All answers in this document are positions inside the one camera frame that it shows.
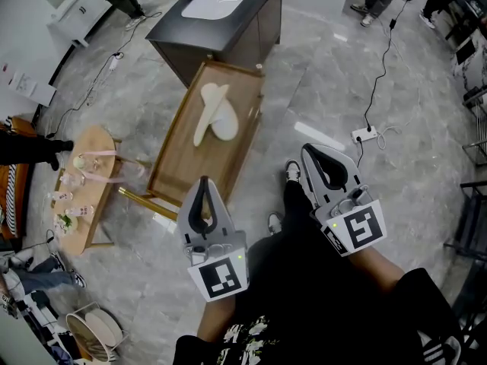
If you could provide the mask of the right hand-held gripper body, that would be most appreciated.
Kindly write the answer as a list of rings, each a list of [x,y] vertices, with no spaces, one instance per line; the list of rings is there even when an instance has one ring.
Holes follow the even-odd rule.
[[[350,256],[387,237],[380,201],[367,185],[355,189],[332,207],[317,207],[310,216],[341,257]]]

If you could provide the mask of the person's left forearm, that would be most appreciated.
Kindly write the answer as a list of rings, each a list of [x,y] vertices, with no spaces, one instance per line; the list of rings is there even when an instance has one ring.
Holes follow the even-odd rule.
[[[196,337],[207,342],[217,342],[224,336],[231,324],[235,309],[236,297],[234,295],[207,302]]]

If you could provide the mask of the person's right forearm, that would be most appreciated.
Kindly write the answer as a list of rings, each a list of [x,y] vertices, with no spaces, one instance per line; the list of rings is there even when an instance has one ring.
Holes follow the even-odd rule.
[[[365,273],[382,292],[390,292],[405,274],[373,246],[361,249],[348,256],[349,261]]]

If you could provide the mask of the person's black trousers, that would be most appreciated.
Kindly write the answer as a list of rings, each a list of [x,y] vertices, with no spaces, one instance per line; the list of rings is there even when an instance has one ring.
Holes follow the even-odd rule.
[[[251,252],[257,253],[279,246],[298,248],[313,237],[317,230],[310,216],[313,207],[302,185],[297,182],[287,182],[283,202],[285,215],[282,221],[282,232],[274,236],[268,235],[257,241],[250,247]]]

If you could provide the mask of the person's white shoe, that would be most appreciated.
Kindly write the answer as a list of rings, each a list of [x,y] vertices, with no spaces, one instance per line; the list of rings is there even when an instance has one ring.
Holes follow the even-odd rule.
[[[286,182],[301,182],[301,168],[296,160],[288,160],[285,164]]]
[[[278,212],[271,212],[267,218],[267,228],[270,236],[282,232],[283,216]]]

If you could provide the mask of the person's left white shoe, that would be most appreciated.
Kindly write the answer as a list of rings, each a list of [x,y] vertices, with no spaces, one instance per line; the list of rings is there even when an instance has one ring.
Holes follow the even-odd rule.
[[[283,216],[278,212],[271,212],[267,218],[267,228],[270,236],[282,232]]]

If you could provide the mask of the black metal rack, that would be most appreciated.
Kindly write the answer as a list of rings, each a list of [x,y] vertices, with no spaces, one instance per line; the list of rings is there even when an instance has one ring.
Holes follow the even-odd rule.
[[[460,184],[463,206],[451,241],[457,255],[487,263],[487,179]]]

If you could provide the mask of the small flower vase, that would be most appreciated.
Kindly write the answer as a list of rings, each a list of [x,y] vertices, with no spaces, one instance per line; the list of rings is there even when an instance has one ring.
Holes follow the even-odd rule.
[[[68,236],[78,229],[78,219],[69,214],[55,214],[53,225],[57,236]]]

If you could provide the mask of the clear glass cup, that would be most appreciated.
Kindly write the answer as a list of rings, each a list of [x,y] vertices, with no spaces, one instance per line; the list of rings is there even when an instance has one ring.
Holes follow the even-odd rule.
[[[60,181],[63,185],[66,185],[68,187],[78,188],[84,185],[85,178],[84,175],[80,174],[64,173],[60,177]]]

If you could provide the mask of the oval wooden coffee table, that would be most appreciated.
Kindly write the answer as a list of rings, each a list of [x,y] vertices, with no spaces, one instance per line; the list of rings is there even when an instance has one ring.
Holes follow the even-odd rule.
[[[80,174],[81,172],[73,166],[73,158],[85,151],[108,151],[116,150],[116,141],[112,138],[109,132],[99,125],[93,125],[86,128],[75,139],[74,148],[68,159],[68,163],[64,173]],[[112,157],[106,157],[100,160],[101,168],[98,173],[104,176],[113,176],[118,167],[118,163]],[[63,185],[61,181],[56,184],[56,191],[72,192],[73,199],[71,201],[52,201],[51,207],[53,209],[53,217],[55,214],[65,214],[68,208],[79,207],[83,205],[93,205],[94,213],[84,217],[76,217],[78,219],[78,229],[68,235],[59,237],[59,245],[63,252],[71,256],[79,256],[87,249],[111,247],[114,245],[113,241],[107,240],[105,242],[95,243],[94,237],[97,230],[100,216],[103,212],[104,206],[107,203],[111,184],[102,182],[95,182],[85,179],[83,186],[74,188]]]

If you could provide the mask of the round white basket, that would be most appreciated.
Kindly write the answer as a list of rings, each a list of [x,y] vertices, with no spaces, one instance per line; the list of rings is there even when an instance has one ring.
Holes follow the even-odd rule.
[[[125,339],[125,332],[118,322],[103,309],[93,308],[85,315],[85,322],[100,342],[109,348],[116,348]]]

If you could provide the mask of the grey metal shelf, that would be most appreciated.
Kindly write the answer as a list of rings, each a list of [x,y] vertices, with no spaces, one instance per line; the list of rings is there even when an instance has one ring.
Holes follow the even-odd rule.
[[[487,85],[468,91],[463,105],[474,118],[475,139],[462,149],[475,167],[487,167]]]

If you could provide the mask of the orange sofa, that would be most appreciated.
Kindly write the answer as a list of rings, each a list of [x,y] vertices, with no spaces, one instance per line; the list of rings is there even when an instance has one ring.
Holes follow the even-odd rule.
[[[36,136],[32,125],[18,116],[0,122],[0,129]],[[6,240],[25,236],[33,164],[0,165],[0,235]]]

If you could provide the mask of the dark sink cabinet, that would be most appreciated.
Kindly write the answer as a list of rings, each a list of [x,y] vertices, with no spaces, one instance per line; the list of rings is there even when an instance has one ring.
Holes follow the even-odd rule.
[[[183,17],[191,1],[178,0],[146,36],[186,87],[207,59],[251,69],[280,42],[282,0],[243,0],[216,21]]]

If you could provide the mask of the white low cabinet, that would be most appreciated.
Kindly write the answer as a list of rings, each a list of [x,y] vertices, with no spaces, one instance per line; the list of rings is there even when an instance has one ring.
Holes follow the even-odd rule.
[[[46,26],[72,45],[87,48],[86,36],[111,8],[106,0],[64,0]]]

